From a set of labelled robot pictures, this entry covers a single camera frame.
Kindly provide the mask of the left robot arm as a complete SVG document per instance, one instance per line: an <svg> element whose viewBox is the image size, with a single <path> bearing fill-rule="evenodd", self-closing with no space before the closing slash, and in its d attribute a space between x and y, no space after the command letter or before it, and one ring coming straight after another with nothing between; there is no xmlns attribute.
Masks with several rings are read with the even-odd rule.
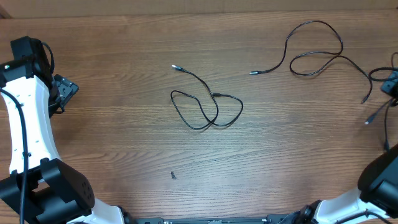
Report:
<svg viewBox="0 0 398 224"><path fill-rule="evenodd" d="M1 95L9 117L10 176L1 200L21 223L132 223L128 212L97 199L89 180L64 163L50 118L65 111L79 87L54 74L50 47L29 36L11 41L14 59L1 65Z"/></svg>

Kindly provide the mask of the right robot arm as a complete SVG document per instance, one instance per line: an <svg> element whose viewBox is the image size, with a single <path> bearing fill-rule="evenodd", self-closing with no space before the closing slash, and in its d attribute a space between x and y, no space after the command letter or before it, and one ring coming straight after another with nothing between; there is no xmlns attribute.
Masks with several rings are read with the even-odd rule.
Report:
<svg viewBox="0 0 398 224"><path fill-rule="evenodd" d="M397 146L385 142L385 153L363 170L356 188L331 200L319 200L299 211L293 223L361 223L397 218Z"/></svg>

